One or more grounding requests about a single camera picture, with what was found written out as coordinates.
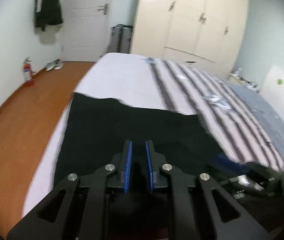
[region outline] fire extinguisher label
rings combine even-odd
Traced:
[[[31,81],[32,77],[31,77],[31,71],[28,70],[23,70],[23,75],[24,75],[24,79],[26,82]]]

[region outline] cream wardrobe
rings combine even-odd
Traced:
[[[139,0],[131,53],[228,76],[241,46],[249,0]]]

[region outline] white headboard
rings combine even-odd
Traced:
[[[270,69],[264,80],[261,96],[284,121],[284,71],[279,67],[273,65]]]

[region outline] black jacket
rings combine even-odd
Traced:
[[[63,23],[60,0],[35,0],[35,28]]]

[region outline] pair of shoes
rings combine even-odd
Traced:
[[[61,69],[62,67],[63,67],[63,63],[58,58],[57,60],[53,62],[47,63],[47,65],[45,66],[45,70],[46,71],[50,71],[52,69],[58,70],[58,69]]]

